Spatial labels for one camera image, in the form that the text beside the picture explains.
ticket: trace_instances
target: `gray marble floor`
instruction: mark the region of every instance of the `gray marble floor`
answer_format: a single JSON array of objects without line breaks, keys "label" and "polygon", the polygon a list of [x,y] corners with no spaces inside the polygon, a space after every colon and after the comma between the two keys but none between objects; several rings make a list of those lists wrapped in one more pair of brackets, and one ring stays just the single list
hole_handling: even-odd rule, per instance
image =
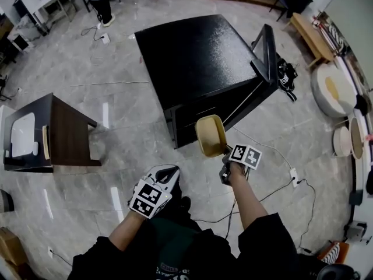
[{"label": "gray marble floor", "polygon": [[[311,58],[300,39],[282,31],[278,13],[248,3],[214,0],[122,0],[113,2],[116,21],[107,32],[111,43],[93,41],[93,31],[82,29],[97,23],[94,12],[79,11],[72,22],[59,21],[37,47],[19,57],[10,72],[8,103],[19,109],[54,92],[56,96],[89,117],[103,123],[103,104],[109,108],[109,129],[100,125],[90,133],[91,152],[102,167],[57,167],[54,174],[0,174],[0,187],[12,194],[16,210],[0,215],[1,226],[16,233],[33,269],[47,279],[65,279],[71,268],[59,258],[50,258],[47,247],[72,262],[84,253],[97,236],[109,235],[118,224],[111,188],[116,187],[124,214],[133,185],[151,166],[174,163],[182,171],[181,188],[192,198],[192,217],[216,220],[229,213],[234,201],[230,187],[220,183],[221,159],[202,156],[197,143],[174,150],[149,75],[140,59],[133,33],[147,27],[194,16],[221,13],[248,43],[264,23],[273,27],[278,53],[297,65],[295,82],[298,100],[292,103],[277,91],[227,132],[229,143],[252,144],[263,152],[250,183],[263,198],[290,180],[289,168],[273,149],[257,145],[241,132],[266,145],[275,146],[316,189],[314,218],[302,246],[317,250],[327,240],[340,239],[350,208],[351,161],[332,157],[332,130],[312,97],[306,62]],[[110,83],[108,85],[84,85]],[[50,210],[46,206],[47,195]],[[295,244],[307,229],[313,192],[304,183],[289,186],[263,202],[270,213],[279,212]],[[227,220],[201,222],[218,235],[227,231]],[[228,240],[239,254],[239,215],[234,215]]]}]

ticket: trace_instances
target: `person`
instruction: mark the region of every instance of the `person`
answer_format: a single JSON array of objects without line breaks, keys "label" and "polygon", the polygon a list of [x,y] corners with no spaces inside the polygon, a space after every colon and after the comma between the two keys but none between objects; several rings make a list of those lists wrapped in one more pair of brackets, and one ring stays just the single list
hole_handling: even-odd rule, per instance
[{"label": "person", "polygon": [[171,201],[153,218],[129,211],[108,238],[75,256],[68,279],[299,279],[297,251],[280,216],[268,215],[241,165],[230,169],[244,228],[238,258],[227,240],[190,219],[190,199],[181,198],[176,184]]}]

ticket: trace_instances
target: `shoe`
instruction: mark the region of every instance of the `shoe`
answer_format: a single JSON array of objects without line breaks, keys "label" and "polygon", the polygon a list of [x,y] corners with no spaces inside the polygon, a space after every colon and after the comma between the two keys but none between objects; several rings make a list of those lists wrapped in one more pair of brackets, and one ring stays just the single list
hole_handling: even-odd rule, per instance
[{"label": "shoe", "polygon": [[181,198],[180,207],[184,211],[189,212],[189,210],[191,208],[191,204],[192,204],[192,201],[188,196],[184,196],[184,197]]},{"label": "shoe", "polygon": [[104,27],[109,27],[112,22],[114,22],[115,20],[115,15],[111,14],[111,20],[109,22],[107,22],[106,24],[103,24]]}]

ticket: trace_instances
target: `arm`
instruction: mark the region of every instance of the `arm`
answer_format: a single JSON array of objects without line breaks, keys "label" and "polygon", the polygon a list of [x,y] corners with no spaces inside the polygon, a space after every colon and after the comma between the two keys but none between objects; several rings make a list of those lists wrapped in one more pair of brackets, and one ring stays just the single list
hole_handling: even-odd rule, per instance
[{"label": "arm", "polygon": [[229,181],[245,229],[238,238],[241,251],[238,268],[242,273],[247,272],[247,263],[251,263],[253,279],[277,279],[282,275],[289,280],[299,279],[297,250],[280,216],[268,215],[239,164],[231,163],[230,170]]},{"label": "arm", "polygon": [[234,196],[240,210],[241,222],[246,229],[257,218],[268,215],[267,211],[254,195],[254,192],[245,178],[242,166],[231,162],[231,175],[229,182],[232,185]]},{"label": "arm", "polygon": [[109,238],[98,237],[92,248],[74,257],[72,272],[68,279],[115,279],[122,272],[124,263],[133,266],[129,263],[132,257],[123,251],[135,238],[144,220],[142,215],[130,211]]},{"label": "arm", "polygon": [[137,212],[129,211],[126,218],[110,234],[109,241],[119,250],[126,250],[144,221],[144,216]]}]

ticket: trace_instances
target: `tan scoop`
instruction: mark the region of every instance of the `tan scoop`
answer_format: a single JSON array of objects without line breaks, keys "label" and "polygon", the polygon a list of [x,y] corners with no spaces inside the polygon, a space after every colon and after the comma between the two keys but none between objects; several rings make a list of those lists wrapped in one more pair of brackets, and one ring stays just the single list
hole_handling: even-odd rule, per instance
[{"label": "tan scoop", "polygon": [[205,156],[214,158],[226,151],[226,132],[219,116],[202,117],[197,121],[195,128],[199,146]]}]

